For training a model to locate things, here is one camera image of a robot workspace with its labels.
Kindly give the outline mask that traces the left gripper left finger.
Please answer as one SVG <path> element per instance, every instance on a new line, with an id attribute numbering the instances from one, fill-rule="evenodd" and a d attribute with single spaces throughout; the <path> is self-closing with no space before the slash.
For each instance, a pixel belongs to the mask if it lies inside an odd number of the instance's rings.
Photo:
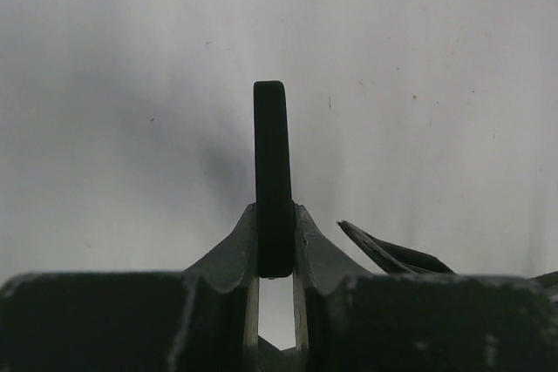
<path id="1" fill-rule="evenodd" d="M 259 276 L 255 205 L 184 272 L 182 371 L 257 370 Z"/>

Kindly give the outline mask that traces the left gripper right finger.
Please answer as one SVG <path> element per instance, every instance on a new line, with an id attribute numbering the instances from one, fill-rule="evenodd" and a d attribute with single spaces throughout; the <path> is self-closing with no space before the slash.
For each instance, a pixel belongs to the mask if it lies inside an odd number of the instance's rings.
<path id="1" fill-rule="evenodd" d="M 294 205 L 293 297 L 297 366 L 334 371 L 346 363 L 350 334 L 347 286 L 371 273 L 331 242 L 308 210 Z"/>

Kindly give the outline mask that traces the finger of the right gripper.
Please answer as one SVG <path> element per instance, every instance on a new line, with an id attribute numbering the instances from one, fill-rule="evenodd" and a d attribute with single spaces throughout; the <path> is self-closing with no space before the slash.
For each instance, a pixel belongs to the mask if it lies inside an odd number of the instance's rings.
<path id="1" fill-rule="evenodd" d="M 455 274 L 433 255 L 375 238 L 347 220 L 337 224 L 361 251 L 388 274 Z"/>

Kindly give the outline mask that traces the phone with black case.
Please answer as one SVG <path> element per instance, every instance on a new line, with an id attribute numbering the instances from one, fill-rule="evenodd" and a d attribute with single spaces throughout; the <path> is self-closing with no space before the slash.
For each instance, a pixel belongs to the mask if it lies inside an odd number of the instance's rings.
<path id="1" fill-rule="evenodd" d="M 284 278 L 294 268 L 296 211 L 282 82 L 255 82 L 254 131 L 258 274 L 267 279 Z"/>

